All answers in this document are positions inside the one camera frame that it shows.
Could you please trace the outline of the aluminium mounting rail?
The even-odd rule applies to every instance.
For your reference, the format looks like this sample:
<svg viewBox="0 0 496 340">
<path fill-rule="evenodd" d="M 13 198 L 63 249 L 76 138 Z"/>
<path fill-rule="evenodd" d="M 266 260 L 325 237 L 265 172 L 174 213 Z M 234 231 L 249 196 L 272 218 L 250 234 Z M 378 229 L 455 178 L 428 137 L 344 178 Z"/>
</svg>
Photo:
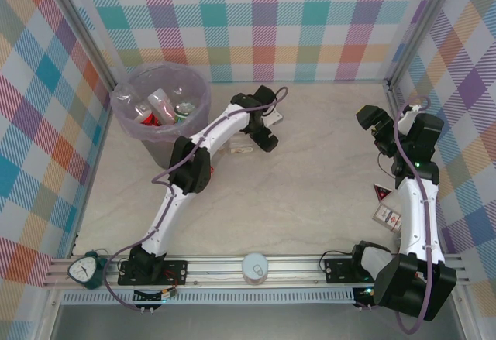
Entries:
<svg viewBox="0 0 496 340">
<path fill-rule="evenodd" d="M 188 262 L 184 288 L 243 288 L 242 256 L 172 256 Z M 323 262 L 317 255 L 268 255 L 268 274 L 263 282 L 270 288 L 324 287 Z M 72 259 L 55 259 L 43 282 L 44 289 L 79 289 L 67 275 Z"/>
</svg>

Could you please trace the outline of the red label bottle orange cap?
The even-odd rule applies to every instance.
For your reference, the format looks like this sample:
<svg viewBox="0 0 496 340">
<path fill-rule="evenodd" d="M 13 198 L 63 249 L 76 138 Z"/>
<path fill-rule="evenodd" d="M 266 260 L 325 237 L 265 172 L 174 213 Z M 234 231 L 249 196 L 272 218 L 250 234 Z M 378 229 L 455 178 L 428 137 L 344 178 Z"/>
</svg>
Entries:
<svg viewBox="0 0 496 340">
<path fill-rule="evenodd" d="M 139 103 L 134 106 L 134 109 L 136 117 L 133 120 L 135 122 L 147 126 L 162 126 L 160 120 L 155 116 L 149 105 Z"/>
</svg>

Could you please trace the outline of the silver tin can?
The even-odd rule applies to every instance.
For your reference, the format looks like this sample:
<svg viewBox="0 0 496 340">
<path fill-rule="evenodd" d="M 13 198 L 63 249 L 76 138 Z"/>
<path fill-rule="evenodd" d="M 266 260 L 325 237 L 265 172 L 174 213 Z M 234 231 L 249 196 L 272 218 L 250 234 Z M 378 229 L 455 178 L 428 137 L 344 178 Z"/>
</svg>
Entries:
<svg viewBox="0 0 496 340">
<path fill-rule="evenodd" d="M 242 261 L 243 279 L 251 285 L 262 284 L 267 279 L 268 267 L 266 256 L 258 252 L 250 253 Z"/>
</svg>

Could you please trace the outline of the red triangular packet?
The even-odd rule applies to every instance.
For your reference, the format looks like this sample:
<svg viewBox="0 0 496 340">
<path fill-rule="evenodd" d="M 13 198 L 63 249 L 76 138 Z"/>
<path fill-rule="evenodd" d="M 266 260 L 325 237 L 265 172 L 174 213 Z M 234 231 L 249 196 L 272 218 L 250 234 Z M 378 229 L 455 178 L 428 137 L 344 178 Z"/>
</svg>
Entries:
<svg viewBox="0 0 496 340">
<path fill-rule="evenodd" d="M 381 186 L 380 184 L 373 184 L 375 194 L 377 195 L 377 199 L 379 202 L 382 202 L 389 194 L 392 193 L 392 190 L 386 187 Z"/>
</svg>

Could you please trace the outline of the playing card box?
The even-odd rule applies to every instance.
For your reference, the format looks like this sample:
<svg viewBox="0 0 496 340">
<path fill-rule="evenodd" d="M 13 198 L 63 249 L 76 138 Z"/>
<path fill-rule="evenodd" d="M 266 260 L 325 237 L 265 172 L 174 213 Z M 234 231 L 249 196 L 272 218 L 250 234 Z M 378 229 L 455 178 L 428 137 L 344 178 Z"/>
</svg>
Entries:
<svg viewBox="0 0 496 340">
<path fill-rule="evenodd" d="M 378 205 L 372 219 L 391 232 L 399 232 L 401 230 L 401 215 L 386 204 L 380 203 Z"/>
</svg>

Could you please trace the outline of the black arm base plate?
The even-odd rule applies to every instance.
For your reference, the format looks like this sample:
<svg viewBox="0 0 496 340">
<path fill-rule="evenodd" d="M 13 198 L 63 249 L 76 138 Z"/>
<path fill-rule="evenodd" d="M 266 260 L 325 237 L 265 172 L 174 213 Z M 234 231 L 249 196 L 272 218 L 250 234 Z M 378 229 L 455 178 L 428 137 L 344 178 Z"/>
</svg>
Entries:
<svg viewBox="0 0 496 340">
<path fill-rule="evenodd" d="M 327 283 L 373 283 L 372 276 L 352 259 L 325 259 Z"/>
<path fill-rule="evenodd" d="M 130 261 L 118 266 L 119 286 L 176 286 L 185 285 L 188 262 L 185 260 L 164 260 L 150 270 L 141 270 Z"/>
</svg>

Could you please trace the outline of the aluminium frame post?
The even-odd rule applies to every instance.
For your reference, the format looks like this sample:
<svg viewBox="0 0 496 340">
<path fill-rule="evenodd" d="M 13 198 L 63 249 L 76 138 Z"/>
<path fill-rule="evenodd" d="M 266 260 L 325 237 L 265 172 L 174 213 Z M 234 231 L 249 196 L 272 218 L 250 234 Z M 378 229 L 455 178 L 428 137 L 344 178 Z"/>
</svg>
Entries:
<svg viewBox="0 0 496 340">
<path fill-rule="evenodd" d="M 390 66 L 385 72 L 384 82 L 393 91 L 408 65 L 412 62 L 414 53 L 419 48 L 425 34 L 436 19 L 445 0 L 412 0 L 406 14 L 406 25 L 401 31 L 399 41 L 394 43 L 394 55 Z"/>
<path fill-rule="evenodd" d="M 103 80 L 104 85 L 112 91 L 116 86 L 115 78 L 109 70 L 102 54 L 95 41 L 93 40 L 88 27 L 85 25 L 77 6 L 72 0 L 56 0 L 60 6 L 61 11 L 67 17 L 67 22 L 73 29 L 75 36 L 81 42 L 84 50 L 86 51 L 89 59 L 94 64 L 99 77 Z"/>
</svg>

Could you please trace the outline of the teal alarm clock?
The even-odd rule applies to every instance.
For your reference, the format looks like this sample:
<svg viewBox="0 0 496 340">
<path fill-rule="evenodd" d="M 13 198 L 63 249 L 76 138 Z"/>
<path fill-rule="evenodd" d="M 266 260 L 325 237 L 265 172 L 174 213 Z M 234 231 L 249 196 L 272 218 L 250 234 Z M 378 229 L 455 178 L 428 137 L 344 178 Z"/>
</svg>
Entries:
<svg viewBox="0 0 496 340">
<path fill-rule="evenodd" d="M 76 283 L 88 290 L 99 288 L 103 284 L 103 269 L 107 259 L 97 252 L 86 252 L 81 258 L 73 261 L 67 268 L 67 275 Z"/>
</svg>

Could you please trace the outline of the cartoon label bottle white cap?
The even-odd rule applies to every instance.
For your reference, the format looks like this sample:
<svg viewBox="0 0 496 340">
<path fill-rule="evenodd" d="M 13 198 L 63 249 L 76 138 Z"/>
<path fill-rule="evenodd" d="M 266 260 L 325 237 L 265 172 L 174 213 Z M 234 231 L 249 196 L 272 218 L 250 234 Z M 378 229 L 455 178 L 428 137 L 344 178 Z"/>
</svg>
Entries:
<svg viewBox="0 0 496 340">
<path fill-rule="evenodd" d="M 174 107 L 174 121 L 176 123 L 185 121 L 194 111 L 196 107 L 190 102 L 181 102 Z"/>
</svg>

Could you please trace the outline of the clear crushed plastic bottle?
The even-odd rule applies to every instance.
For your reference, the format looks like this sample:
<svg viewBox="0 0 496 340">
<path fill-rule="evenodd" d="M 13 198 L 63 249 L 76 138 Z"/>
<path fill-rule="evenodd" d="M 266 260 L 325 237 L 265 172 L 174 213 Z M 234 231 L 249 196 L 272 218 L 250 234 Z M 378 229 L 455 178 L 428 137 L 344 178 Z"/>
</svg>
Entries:
<svg viewBox="0 0 496 340">
<path fill-rule="evenodd" d="M 231 138 L 228 143 L 228 149 L 231 154 L 252 153 L 253 142 L 246 137 Z"/>
</svg>

